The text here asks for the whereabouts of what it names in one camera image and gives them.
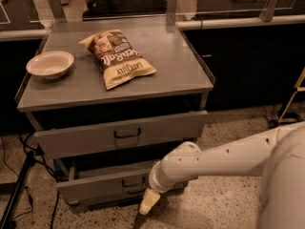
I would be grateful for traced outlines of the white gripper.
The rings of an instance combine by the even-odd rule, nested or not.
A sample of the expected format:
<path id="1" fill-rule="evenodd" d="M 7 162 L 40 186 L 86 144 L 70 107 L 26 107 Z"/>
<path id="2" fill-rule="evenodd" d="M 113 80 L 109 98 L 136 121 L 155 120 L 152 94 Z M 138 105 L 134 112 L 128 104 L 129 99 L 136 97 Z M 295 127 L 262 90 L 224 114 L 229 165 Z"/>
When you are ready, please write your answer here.
<path id="1" fill-rule="evenodd" d="M 152 189 L 146 189 L 140 203 L 139 213 L 141 215 L 147 215 L 160 200 L 160 194 L 167 193 L 173 188 L 173 183 L 165 176 L 161 161 L 157 161 L 153 165 L 149 174 L 149 185 Z"/>

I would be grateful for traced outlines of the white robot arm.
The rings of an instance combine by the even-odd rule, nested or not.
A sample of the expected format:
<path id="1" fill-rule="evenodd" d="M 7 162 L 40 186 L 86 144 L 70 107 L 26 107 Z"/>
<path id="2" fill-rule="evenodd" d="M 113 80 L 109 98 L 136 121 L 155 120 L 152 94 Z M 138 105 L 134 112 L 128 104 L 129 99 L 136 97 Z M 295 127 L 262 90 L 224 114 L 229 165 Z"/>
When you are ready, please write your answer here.
<path id="1" fill-rule="evenodd" d="M 204 176 L 261 176 L 257 229 L 305 229 L 305 123 L 276 127 L 202 151 L 186 141 L 157 161 L 139 213 L 178 182 Z"/>

